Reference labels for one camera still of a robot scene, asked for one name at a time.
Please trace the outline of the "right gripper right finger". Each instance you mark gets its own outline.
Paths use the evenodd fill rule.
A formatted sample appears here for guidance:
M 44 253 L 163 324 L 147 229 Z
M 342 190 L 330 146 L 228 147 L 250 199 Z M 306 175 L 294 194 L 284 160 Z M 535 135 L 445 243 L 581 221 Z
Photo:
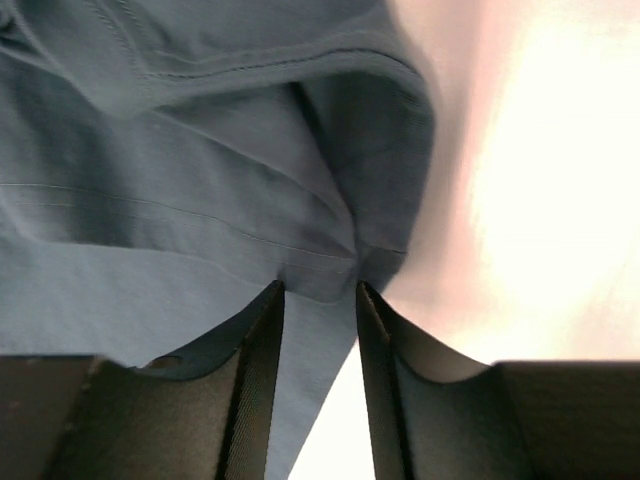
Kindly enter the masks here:
M 356 310 L 376 478 L 534 478 L 500 368 L 444 345 L 366 282 Z

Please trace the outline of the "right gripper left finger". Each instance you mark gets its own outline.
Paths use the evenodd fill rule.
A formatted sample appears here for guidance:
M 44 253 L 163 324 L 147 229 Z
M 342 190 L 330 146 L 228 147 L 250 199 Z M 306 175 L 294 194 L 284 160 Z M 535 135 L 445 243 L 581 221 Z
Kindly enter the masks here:
M 285 288 L 142 368 L 92 363 L 50 479 L 262 479 Z

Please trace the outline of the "blue-grey t-shirt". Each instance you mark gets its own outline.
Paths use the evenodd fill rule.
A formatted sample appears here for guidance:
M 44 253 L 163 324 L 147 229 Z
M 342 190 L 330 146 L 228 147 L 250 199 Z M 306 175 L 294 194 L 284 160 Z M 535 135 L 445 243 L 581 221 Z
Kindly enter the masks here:
M 287 478 L 398 272 L 434 118 L 383 1 L 5 1 L 1 350 L 143 364 L 273 280 Z

